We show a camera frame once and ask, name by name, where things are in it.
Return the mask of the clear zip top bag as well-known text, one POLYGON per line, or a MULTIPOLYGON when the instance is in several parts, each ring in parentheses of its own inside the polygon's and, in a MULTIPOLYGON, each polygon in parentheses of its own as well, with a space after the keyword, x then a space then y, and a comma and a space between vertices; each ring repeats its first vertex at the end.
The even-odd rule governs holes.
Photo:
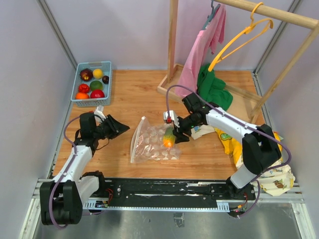
POLYGON ((163 135, 171 124, 151 125, 146 116, 141 118, 130 148, 130 162, 142 163, 148 160, 178 160, 181 151, 174 143, 172 148, 163 145, 163 135))

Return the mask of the red fake fruit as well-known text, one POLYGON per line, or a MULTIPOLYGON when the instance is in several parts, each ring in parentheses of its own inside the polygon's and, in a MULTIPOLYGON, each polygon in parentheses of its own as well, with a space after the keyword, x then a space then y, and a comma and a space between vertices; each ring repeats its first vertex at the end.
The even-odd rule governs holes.
POLYGON ((90 94, 91 99, 98 99, 98 98, 104 98, 104 97, 105 97, 105 94, 100 89, 93 90, 90 94))

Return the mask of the orange round fake fruit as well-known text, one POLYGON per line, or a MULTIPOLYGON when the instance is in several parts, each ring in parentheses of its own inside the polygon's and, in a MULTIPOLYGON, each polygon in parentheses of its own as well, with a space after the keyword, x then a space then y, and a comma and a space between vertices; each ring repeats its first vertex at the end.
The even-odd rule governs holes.
POLYGON ((75 95, 75 99, 76 100, 86 100, 86 99, 89 99, 89 98, 90 98, 90 96, 87 93, 78 92, 75 95))

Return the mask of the round green fake fruit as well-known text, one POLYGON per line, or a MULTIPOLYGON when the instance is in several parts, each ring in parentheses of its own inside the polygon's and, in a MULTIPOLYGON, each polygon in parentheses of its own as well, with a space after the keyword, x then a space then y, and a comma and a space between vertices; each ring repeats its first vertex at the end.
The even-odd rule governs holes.
POLYGON ((90 83, 90 90, 91 91, 96 90, 96 89, 103 90, 103 88, 104 88, 104 86, 103 86, 103 83, 101 81, 95 80, 95 81, 92 81, 90 83))

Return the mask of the small dark purple fake fruit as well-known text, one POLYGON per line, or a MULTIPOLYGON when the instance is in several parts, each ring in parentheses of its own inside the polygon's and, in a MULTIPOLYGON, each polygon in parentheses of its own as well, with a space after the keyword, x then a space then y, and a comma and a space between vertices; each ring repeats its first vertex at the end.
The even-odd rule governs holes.
POLYGON ((109 83, 109 80, 110 80, 110 78, 109 78, 109 76, 107 76, 107 75, 105 75, 105 76, 102 77, 102 82, 103 82, 104 84, 108 84, 108 83, 109 83))

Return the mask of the yellow fake fruit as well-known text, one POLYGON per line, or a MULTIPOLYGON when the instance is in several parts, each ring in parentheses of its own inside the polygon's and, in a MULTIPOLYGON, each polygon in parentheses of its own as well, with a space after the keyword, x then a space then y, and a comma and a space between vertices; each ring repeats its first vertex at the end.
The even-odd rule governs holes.
POLYGON ((93 77, 95 79, 101 79, 101 78, 103 78, 103 76, 104 76, 104 73, 101 69, 94 69, 93 70, 93 77))

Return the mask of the dark red fake apple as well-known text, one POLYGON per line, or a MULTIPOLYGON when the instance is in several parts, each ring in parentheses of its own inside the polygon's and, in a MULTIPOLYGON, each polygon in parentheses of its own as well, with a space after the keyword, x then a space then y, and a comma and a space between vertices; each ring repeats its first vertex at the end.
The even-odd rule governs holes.
POLYGON ((93 78, 93 72, 92 72, 92 70, 86 68, 86 69, 83 69, 83 70, 80 72, 80 79, 81 79, 82 81, 88 82, 88 81, 90 81, 92 78, 93 78))

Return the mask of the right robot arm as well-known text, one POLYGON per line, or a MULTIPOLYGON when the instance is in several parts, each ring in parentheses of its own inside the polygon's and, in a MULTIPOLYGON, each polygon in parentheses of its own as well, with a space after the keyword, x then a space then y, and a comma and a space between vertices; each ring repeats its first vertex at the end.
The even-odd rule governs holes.
POLYGON ((216 127, 241 143, 243 164, 226 180, 229 198, 238 199, 252 180, 281 158, 279 142, 268 125, 258 126, 240 120, 216 104, 205 102, 195 93, 183 98, 182 102, 188 116, 182 118, 170 110, 163 114, 166 123, 173 123, 176 143, 188 142, 191 129, 200 125, 216 127))

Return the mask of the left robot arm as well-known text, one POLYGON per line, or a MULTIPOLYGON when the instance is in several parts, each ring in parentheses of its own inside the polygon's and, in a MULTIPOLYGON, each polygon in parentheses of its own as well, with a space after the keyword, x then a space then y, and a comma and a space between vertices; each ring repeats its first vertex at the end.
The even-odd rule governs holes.
POLYGON ((78 224, 83 205, 94 195, 103 196, 107 191, 104 175, 100 171, 84 173, 87 163, 99 150, 100 140, 111 140, 129 130, 129 126, 102 111, 83 113, 77 117, 80 128, 71 141, 71 153, 59 173, 40 186, 41 221, 63 229, 78 224))

